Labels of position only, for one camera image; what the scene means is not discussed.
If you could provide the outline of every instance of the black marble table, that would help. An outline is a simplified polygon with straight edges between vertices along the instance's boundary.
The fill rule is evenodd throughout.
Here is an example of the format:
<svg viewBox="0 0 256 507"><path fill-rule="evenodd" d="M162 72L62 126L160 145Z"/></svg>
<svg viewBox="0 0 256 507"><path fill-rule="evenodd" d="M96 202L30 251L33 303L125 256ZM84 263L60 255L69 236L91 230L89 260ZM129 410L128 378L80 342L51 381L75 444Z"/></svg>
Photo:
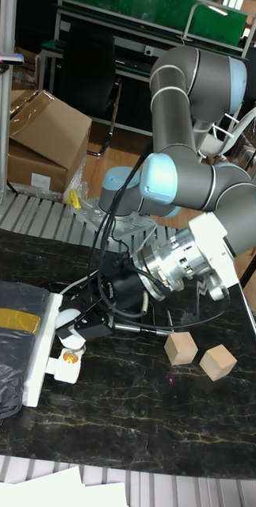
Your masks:
<svg viewBox="0 0 256 507"><path fill-rule="evenodd" d="M85 275L89 255L86 247L0 230L0 280L71 282ZM194 302L192 287L177 293L175 321ZM205 314L218 313L217 304ZM0 454L256 478L256 336L239 287L231 289L226 313L192 335L199 352L181 367L170 366L164 337L118 332L89 342L75 385L46 375L39 406L0 421ZM238 363L213 383L199 361L219 343Z"/></svg>

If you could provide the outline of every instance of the cable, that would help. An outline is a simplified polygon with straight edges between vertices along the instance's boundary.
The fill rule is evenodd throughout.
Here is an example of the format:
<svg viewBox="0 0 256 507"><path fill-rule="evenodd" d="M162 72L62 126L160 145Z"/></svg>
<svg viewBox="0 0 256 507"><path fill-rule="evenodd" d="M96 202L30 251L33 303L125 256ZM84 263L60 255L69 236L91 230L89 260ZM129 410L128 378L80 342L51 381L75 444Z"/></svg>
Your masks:
<svg viewBox="0 0 256 507"><path fill-rule="evenodd" d="M91 273L90 275L93 276L96 272L97 272L97 270L94 271L93 273ZM67 287L65 287L59 294L61 294L61 295L65 294L65 292L68 292L72 287L75 287L75 285L81 284L82 282L87 280L87 278L88 278L88 276L84 276L83 278L80 278L80 280L76 280L75 282L73 282L73 284L70 284Z"/></svg>
<svg viewBox="0 0 256 507"><path fill-rule="evenodd" d="M174 330L188 330L190 327L199 326L200 324L207 324L207 322L211 322L215 318L220 317L228 310L228 308L230 307L231 301L230 301L230 298L225 298L225 299L227 300L227 307L224 308L219 314L213 315L212 317L209 317L209 318L205 318L204 320L191 322L190 324L181 324L178 326L151 326L149 324L143 324L143 328L145 330L152 330L152 331L157 331L157 330L165 331L166 330L166 331L172 332ZM139 327L138 322L131 322L131 320L125 319L125 318L123 320L126 320L126 322L128 322L129 324L132 324L133 326Z"/></svg>
<svg viewBox="0 0 256 507"><path fill-rule="evenodd" d="M150 280L166 298L172 295L171 290L166 287L160 280L152 276L148 271L143 271L142 269L136 268L134 265L129 265L128 269L134 273L138 273L148 278L148 280Z"/></svg>
<svg viewBox="0 0 256 507"><path fill-rule="evenodd" d="M120 245L124 245L126 247L126 253L129 254L129 248L128 248L127 243L125 243L122 239L116 239L115 236L113 235L113 233L115 231L115 227L116 227L116 220L113 221L113 229L112 229L112 232L111 232L111 236L112 236L113 240L116 243L119 243Z"/></svg>
<svg viewBox="0 0 256 507"><path fill-rule="evenodd" d="M141 245L139 245L139 248L136 249L136 251L142 250L144 245L146 244L147 240L151 237L151 235L155 232L155 229L157 228L158 224L156 223L154 228L151 230L151 232L144 238Z"/></svg>
<svg viewBox="0 0 256 507"><path fill-rule="evenodd" d="M108 211L105 213L105 216L104 216L103 220L101 221L100 227L98 228L97 233L95 234L93 245L92 245L92 251L91 251L91 255L90 255L90 259L89 259L89 264L88 264L87 284L88 284L88 287L90 290L91 298L95 299L95 297L90 289L90 271L91 271L91 266L92 266L92 260L94 257L94 252L96 250L97 240L99 238L101 229L103 228L104 223L105 223L103 235L101 238L100 260L99 260L99 267L98 267L98 272L97 272L97 288L98 288L98 291L100 292L101 297L102 297L103 301L105 302L106 306L108 306L108 308L110 308L110 313L112 312L113 314L118 314L122 318L140 318L140 317L143 317L146 314L146 312L141 311L137 314L135 314L135 313L129 314L128 312L119 310L118 308L114 307L111 304L111 302L109 301L109 299L106 297L106 295L102 289L102 286L101 286L101 275L102 275L102 270L103 270L105 250L106 250L106 245L107 245L111 230L113 228L114 219L116 217L116 213L117 213L118 206L120 204L120 200L122 199L125 189L128 187L128 184L135 176L137 170L140 168L140 166L142 165L142 163L144 162L146 157L151 153L152 143L153 143L152 140L148 143L145 150L140 155L136 164L134 165L131 173L128 175L126 181L124 182L124 184L121 186L121 188L115 194L113 201L110 204Z"/></svg>
<svg viewBox="0 0 256 507"><path fill-rule="evenodd" d="M18 196L18 192L17 190L13 187L13 185L9 182L9 180L7 180L7 185L9 187L9 189L13 192L13 193L16 193L17 196Z"/></svg>

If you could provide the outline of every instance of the blue joint cap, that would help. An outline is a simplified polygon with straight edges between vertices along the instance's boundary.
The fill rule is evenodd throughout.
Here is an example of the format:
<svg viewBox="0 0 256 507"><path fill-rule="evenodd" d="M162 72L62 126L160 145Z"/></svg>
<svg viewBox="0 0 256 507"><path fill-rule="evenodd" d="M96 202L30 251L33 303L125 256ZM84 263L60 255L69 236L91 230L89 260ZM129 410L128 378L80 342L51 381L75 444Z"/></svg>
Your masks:
<svg viewBox="0 0 256 507"><path fill-rule="evenodd" d="M131 173L132 167L119 166L113 167L106 172L102 186L106 190L119 190ZM129 182L127 189L131 189L139 184L139 171Z"/></svg>
<svg viewBox="0 0 256 507"><path fill-rule="evenodd" d="M172 210L172 212L168 213L168 215L165 215L165 219L171 219L173 216L177 215L181 210L181 206L175 206L175 208Z"/></svg>
<svg viewBox="0 0 256 507"><path fill-rule="evenodd" d="M242 103L246 91L246 66L240 60L229 58L231 74L231 99L229 113L233 114Z"/></svg>
<svg viewBox="0 0 256 507"><path fill-rule="evenodd" d="M178 176L172 158L164 153L151 153L140 175L141 195L157 203L171 204L177 189Z"/></svg>

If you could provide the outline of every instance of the white paper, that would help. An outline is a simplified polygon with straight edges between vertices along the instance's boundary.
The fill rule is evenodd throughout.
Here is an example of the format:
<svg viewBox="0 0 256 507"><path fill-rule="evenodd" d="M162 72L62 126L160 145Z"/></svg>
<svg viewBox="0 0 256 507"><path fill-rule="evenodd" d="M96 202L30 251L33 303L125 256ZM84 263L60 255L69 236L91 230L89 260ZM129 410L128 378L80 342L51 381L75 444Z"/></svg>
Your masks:
<svg viewBox="0 0 256 507"><path fill-rule="evenodd" d="M43 174L32 173L31 185L39 189L49 190L51 178Z"/></svg>
<svg viewBox="0 0 256 507"><path fill-rule="evenodd" d="M123 482L87 486L77 496L79 507L127 507Z"/></svg>
<svg viewBox="0 0 256 507"><path fill-rule="evenodd" d="M0 507L65 507L70 504L79 507L127 507L124 483L84 487L78 467L19 484L0 482Z"/></svg>

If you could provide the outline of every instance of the wooden cube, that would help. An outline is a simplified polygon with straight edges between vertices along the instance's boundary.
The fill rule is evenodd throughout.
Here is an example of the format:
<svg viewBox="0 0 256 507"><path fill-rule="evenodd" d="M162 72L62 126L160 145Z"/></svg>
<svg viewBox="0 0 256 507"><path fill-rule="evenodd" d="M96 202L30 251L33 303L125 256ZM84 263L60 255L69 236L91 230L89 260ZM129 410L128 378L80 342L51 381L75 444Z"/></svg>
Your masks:
<svg viewBox="0 0 256 507"><path fill-rule="evenodd" d="M224 345L217 345L205 352L199 365L214 382L230 373L236 362L235 357Z"/></svg>
<svg viewBox="0 0 256 507"><path fill-rule="evenodd" d="M190 333L171 333L164 349L172 366L192 363L198 351Z"/></svg>

